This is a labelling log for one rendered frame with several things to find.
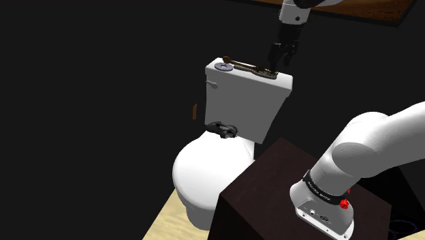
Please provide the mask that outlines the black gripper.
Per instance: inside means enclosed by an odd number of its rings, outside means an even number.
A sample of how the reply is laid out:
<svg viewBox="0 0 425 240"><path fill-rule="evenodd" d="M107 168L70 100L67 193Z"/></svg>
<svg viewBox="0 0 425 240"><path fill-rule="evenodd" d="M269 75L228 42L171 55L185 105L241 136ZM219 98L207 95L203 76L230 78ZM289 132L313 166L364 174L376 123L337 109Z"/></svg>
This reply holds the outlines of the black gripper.
<svg viewBox="0 0 425 240"><path fill-rule="evenodd" d="M277 42L272 43L268 53L269 70L275 72L277 63L284 56L283 65L288 66L291 63L293 56L296 54L299 46L299 37L303 25L291 25L281 23L277 35Z"/></svg>

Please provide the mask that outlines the dark hairbrush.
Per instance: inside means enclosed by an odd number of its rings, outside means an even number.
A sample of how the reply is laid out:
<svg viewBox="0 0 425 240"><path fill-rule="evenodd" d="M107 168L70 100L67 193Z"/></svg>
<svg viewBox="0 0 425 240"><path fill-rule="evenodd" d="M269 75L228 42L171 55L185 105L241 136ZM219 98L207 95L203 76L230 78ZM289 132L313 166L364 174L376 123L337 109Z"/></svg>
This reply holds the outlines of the dark hairbrush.
<svg viewBox="0 0 425 240"><path fill-rule="evenodd" d="M244 65L236 65L234 64L234 69L237 70L243 70L246 72L250 72L256 76L262 77L262 78L268 78L268 79L272 79L275 80L277 78L278 73L277 72L271 72L268 69L264 69L264 68L260 68L257 66L254 67L250 67L250 66L244 66Z"/></svg>

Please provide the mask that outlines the white toilet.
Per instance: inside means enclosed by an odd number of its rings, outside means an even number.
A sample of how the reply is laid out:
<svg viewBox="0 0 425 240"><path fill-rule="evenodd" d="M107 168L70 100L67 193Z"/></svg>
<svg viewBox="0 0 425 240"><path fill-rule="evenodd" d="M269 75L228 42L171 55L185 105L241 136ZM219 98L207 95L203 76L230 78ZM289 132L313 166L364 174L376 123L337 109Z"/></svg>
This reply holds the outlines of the white toilet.
<svg viewBox="0 0 425 240"><path fill-rule="evenodd" d="M238 129L235 138L205 130L178 153L172 168L177 196L189 221L209 230L220 193L254 161L256 144L263 143L274 118L292 92L293 77L278 73L275 80L233 69L216 70L215 59L205 67L204 124L220 121Z"/></svg>

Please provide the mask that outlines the black crumpled object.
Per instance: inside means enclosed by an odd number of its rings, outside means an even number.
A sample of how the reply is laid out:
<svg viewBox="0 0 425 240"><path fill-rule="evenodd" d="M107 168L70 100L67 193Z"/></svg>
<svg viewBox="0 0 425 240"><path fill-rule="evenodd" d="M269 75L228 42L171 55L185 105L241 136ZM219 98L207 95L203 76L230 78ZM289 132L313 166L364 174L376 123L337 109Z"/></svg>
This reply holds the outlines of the black crumpled object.
<svg viewBox="0 0 425 240"><path fill-rule="evenodd" d="M218 134L221 138L235 138L238 129L234 125L226 125L220 121L209 123L206 126L208 132Z"/></svg>

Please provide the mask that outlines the dark robot stand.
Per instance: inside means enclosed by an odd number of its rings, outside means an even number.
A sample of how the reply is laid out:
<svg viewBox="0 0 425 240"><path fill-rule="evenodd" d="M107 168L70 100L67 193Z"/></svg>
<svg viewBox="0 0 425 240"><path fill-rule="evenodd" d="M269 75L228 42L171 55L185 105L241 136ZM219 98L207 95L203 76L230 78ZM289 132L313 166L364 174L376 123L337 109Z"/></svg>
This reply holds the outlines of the dark robot stand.
<svg viewBox="0 0 425 240"><path fill-rule="evenodd" d="M219 196L208 240L332 240L296 215L289 197L316 159L280 138ZM419 228L391 213L377 190L351 189L354 232L350 240L397 240Z"/></svg>

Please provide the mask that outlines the brown wall picture black frame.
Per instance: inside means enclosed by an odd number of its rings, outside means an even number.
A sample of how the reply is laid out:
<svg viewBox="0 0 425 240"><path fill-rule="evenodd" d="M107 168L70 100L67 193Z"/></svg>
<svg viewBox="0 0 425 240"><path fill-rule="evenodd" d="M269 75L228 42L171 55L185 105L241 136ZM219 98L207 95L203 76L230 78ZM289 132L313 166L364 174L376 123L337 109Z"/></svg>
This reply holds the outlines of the brown wall picture black frame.
<svg viewBox="0 0 425 240"><path fill-rule="evenodd" d="M417 0L230 0L275 8L279 21L304 25L310 15L352 19L378 25L399 26Z"/></svg>

